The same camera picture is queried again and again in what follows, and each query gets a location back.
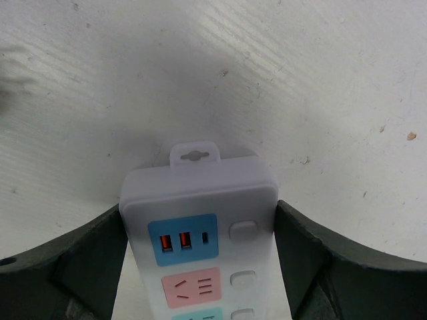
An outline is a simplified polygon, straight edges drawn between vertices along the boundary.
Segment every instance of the usb port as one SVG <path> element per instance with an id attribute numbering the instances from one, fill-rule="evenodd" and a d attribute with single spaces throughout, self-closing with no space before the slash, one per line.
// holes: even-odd
<path id="1" fill-rule="evenodd" d="M 160 236 L 160 242 L 161 242 L 161 250 L 163 252 L 172 252 L 172 241 L 170 235 L 161 235 Z"/>
<path id="2" fill-rule="evenodd" d="M 183 232 L 179 234 L 181 239 L 181 249 L 191 249 L 191 238 L 189 232 Z"/>
<path id="3" fill-rule="evenodd" d="M 203 232 L 201 234 L 201 240 L 203 241 L 203 244 L 207 245 L 209 243 L 209 238 L 207 237 L 207 232 Z"/>

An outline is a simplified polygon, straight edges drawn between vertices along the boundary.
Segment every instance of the orange usb port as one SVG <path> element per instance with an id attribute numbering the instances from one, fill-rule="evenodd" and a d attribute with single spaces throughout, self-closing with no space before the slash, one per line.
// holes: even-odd
<path id="1" fill-rule="evenodd" d="M 180 233 L 179 238 L 181 239 L 182 249 L 191 249 L 191 238 L 189 236 L 189 232 Z"/>
<path id="2" fill-rule="evenodd" d="M 161 235 L 160 236 L 161 250 L 163 252 L 171 252 L 172 249 L 172 241 L 170 235 Z"/>

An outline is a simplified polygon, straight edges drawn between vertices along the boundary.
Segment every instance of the hang hole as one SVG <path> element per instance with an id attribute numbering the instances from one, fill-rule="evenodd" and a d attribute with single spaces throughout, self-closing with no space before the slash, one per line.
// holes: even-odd
<path id="1" fill-rule="evenodd" d="M 201 158 L 209 157 L 209 152 L 200 152 L 194 150 L 186 155 L 181 156 L 181 160 L 199 161 Z"/>

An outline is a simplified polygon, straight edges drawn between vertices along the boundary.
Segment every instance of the pink socket panel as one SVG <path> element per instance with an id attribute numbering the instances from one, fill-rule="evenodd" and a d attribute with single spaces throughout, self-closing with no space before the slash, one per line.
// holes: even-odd
<path id="1" fill-rule="evenodd" d="M 220 270 L 211 268 L 168 275 L 161 280 L 171 309 L 221 299 Z"/>

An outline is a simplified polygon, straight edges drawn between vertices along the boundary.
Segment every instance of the screw hole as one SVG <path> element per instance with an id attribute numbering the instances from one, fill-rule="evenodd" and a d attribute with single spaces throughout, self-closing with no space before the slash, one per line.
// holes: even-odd
<path id="1" fill-rule="evenodd" d="M 199 161 L 201 158 L 209 157 L 209 152 L 192 151 L 181 156 L 181 160 Z"/>
<path id="2" fill-rule="evenodd" d="M 2 260 L 0 260 L 0 267 L 4 266 L 4 265 L 11 265 L 12 263 L 16 262 L 16 258 L 14 257 L 10 257 L 10 258 L 4 258 Z"/>

